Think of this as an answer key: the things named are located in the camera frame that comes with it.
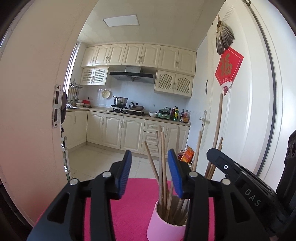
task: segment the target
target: ceiling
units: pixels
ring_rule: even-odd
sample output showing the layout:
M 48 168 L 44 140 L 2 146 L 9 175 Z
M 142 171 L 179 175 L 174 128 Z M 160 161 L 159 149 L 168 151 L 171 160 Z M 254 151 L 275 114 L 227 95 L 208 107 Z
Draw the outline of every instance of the ceiling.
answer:
M 147 42 L 196 50 L 224 0 L 99 0 L 78 40 L 87 45 Z M 108 27 L 103 18 L 137 15 L 139 25 Z

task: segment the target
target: tile backsplash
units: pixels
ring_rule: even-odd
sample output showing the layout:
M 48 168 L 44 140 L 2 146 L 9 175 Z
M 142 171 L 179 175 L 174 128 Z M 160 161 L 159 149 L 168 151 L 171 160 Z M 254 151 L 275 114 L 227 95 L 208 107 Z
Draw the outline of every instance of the tile backsplash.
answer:
M 108 99 L 102 97 L 103 90 L 109 90 L 111 95 Z M 154 85 L 132 81 L 120 81 L 111 76 L 107 78 L 106 86 L 85 85 L 79 91 L 79 99 L 86 99 L 89 97 L 90 103 L 93 106 L 110 107 L 114 104 L 113 96 L 120 96 L 128 98 L 130 102 L 139 103 L 144 106 L 146 111 L 157 112 L 164 107 L 179 107 L 179 110 L 186 108 L 188 98 L 172 95 L 160 94 L 154 92 Z

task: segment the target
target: lattice cabinet door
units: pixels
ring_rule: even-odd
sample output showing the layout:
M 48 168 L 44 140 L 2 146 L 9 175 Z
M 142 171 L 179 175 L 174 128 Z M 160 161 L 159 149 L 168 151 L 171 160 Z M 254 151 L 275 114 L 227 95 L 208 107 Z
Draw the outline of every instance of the lattice cabinet door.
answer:
M 94 68 L 83 69 L 81 76 L 81 85 L 91 85 Z
M 156 73 L 154 90 L 173 93 L 175 76 L 175 73 L 158 70 Z
M 92 85 L 105 85 L 108 67 L 95 68 L 93 73 Z
M 192 76 L 176 74 L 173 93 L 191 97 L 192 85 L 193 85 Z

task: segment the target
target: ceiling light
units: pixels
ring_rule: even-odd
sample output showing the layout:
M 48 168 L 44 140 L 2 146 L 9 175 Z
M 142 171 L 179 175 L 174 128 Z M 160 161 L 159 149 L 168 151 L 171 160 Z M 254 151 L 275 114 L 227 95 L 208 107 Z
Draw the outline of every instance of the ceiling light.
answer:
M 104 18 L 103 21 L 108 27 L 123 25 L 139 25 L 136 15 L 119 16 L 113 18 Z

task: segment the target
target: red diamond-shaped sign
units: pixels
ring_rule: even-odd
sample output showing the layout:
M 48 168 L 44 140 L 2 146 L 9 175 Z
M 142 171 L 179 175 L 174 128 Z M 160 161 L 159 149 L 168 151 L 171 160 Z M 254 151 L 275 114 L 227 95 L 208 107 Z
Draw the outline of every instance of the red diamond-shaped sign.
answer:
M 243 56 L 229 47 L 222 55 L 215 73 L 215 76 L 221 85 L 224 95 L 231 87 L 234 78 L 242 64 Z

